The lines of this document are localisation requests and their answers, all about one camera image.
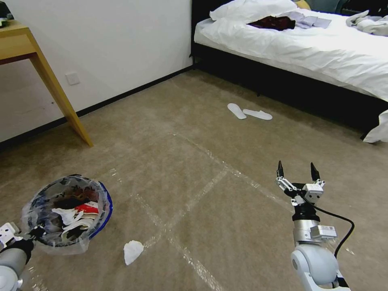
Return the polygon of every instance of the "floor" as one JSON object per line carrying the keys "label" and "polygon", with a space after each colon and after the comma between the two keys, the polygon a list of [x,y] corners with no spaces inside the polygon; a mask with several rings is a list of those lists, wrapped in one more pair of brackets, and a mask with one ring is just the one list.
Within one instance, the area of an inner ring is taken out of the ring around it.
{"label": "floor", "polygon": [[[239,120],[230,102],[273,120]],[[290,262],[293,208],[274,182],[279,159],[295,182],[310,181],[313,161],[326,180],[319,206],[355,221],[338,256],[352,290],[386,288],[388,144],[198,70],[81,121],[93,148],[63,125],[0,153],[2,222],[20,223],[34,193],[74,173],[102,181],[114,204],[86,253],[34,250],[30,289],[303,290]],[[320,217],[340,237],[349,227]],[[125,266],[131,240],[145,251]]]}

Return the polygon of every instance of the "black bed frame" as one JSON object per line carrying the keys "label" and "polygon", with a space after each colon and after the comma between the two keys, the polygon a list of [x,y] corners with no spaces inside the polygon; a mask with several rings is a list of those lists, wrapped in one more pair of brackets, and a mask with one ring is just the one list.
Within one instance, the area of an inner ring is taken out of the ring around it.
{"label": "black bed frame", "polygon": [[230,1],[192,0],[193,66],[253,89],[258,95],[359,129],[364,133],[362,139],[379,124],[379,114],[388,110],[386,101],[195,43],[197,23]]}

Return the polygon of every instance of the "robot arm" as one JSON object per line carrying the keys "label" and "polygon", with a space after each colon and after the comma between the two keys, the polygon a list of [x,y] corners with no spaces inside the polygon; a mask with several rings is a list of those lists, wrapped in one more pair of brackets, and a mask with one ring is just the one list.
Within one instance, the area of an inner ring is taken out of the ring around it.
{"label": "robot arm", "polygon": [[31,258],[34,240],[45,234],[42,227],[35,227],[26,238],[17,236],[17,226],[7,222],[0,227],[0,291],[16,291],[23,284],[22,273]]}
{"label": "robot arm", "polygon": [[295,250],[291,254],[292,265],[301,278],[306,291],[325,291],[320,285],[332,285],[332,290],[350,291],[345,279],[339,271],[337,259],[322,245],[328,239],[337,237],[333,226],[320,225],[314,204],[323,195],[323,186],[319,172],[311,163],[313,183],[291,183],[284,178],[284,171],[279,161],[276,171],[276,183],[283,192],[291,197],[294,206],[294,243]]}

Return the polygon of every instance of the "wooden table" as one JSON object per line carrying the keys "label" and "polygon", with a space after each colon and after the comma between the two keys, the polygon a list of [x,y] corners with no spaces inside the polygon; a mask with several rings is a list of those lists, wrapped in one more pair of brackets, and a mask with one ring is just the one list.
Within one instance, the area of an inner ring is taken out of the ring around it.
{"label": "wooden table", "polygon": [[23,59],[30,59],[68,122],[79,136],[92,147],[93,143],[89,135],[69,99],[67,99],[30,29],[16,20],[11,20],[8,26],[0,28],[0,65]]}

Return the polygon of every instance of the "white pillow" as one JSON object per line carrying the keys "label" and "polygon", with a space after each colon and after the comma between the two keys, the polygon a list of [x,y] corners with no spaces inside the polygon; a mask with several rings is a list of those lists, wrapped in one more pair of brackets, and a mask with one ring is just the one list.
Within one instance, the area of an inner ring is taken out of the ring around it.
{"label": "white pillow", "polygon": [[210,12],[212,20],[221,18],[231,20],[256,21],[296,9],[292,0],[233,0]]}

